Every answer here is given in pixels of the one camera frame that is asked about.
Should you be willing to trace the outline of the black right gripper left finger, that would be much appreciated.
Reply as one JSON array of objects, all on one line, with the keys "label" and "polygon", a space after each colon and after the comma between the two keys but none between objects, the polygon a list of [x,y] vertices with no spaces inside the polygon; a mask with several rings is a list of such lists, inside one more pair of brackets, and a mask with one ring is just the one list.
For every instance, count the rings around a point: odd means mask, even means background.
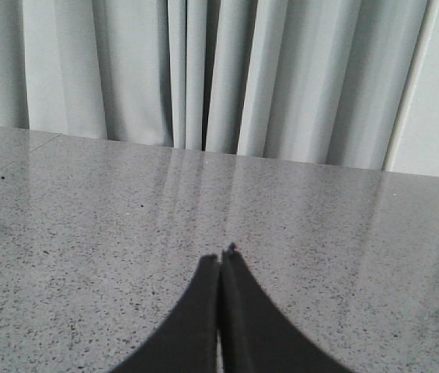
[{"label": "black right gripper left finger", "polygon": [[114,372],[215,372],[220,264],[202,256],[187,289],[159,328]]}]

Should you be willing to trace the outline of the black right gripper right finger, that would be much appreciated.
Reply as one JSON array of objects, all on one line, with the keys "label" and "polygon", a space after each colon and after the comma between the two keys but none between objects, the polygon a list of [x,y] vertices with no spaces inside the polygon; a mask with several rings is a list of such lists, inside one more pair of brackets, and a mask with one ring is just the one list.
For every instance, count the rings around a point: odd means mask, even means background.
[{"label": "black right gripper right finger", "polygon": [[226,372],[348,372],[294,327],[235,244],[222,253],[221,349]]}]

